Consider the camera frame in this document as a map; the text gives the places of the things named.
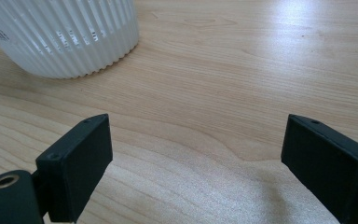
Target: white ribbed container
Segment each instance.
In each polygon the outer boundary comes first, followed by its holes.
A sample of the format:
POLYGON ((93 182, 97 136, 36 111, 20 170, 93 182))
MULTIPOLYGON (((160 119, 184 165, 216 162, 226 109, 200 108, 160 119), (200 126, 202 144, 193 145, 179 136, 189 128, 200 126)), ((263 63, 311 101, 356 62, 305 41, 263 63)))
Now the white ribbed container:
POLYGON ((138 38, 132 0, 0 0, 0 48, 37 76, 99 71, 138 38))

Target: white cylindrical object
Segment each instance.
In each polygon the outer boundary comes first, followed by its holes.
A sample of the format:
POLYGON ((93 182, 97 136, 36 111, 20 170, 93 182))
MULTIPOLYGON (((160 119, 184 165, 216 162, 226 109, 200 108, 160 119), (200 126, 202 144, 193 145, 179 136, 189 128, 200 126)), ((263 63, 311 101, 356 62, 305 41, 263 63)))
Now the white cylindrical object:
POLYGON ((0 0, 0 48, 37 76, 99 71, 138 38, 132 0, 0 0))

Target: table surface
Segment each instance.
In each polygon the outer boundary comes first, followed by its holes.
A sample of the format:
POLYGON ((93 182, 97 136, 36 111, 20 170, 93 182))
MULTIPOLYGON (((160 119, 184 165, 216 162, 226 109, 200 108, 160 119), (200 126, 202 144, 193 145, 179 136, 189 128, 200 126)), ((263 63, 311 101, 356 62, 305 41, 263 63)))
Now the table surface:
POLYGON ((91 76, 0 50, 0 174, 108 113, 114 159, 78 223, 337 223, 280 156, 288 114, 358 141, 358 1, 135 6, 138 46, 91 76))

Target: black plastic block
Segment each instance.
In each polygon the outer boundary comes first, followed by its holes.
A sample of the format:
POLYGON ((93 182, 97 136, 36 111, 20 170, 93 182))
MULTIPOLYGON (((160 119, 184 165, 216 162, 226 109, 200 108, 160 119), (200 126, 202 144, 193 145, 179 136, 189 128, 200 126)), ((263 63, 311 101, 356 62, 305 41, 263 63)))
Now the black plastic block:
POLYGON ((31 174, 10 171, 0 175, 0 224, 42 224, 31 174))
POLYGON ((111 160, 107 115, 81 121, 36 159, 52 194, 51 221, 77 221, 111 160))
POLYGON ((320 121, 290 115, 282 162, 341 223, 358 223, 358 143, 320 121))

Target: wood grain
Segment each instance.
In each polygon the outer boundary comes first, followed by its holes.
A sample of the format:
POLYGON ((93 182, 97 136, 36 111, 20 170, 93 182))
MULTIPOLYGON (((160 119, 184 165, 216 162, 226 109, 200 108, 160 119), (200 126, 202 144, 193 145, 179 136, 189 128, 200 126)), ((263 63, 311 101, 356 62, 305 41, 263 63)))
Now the wood grain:
POLYGON ((337 223, 280 153, 289 113, 358 141, 358 1, 135 6, 138 46, 92 76, 0 50, 0 174, 108 113, 114 160, 78 223, 337 223))

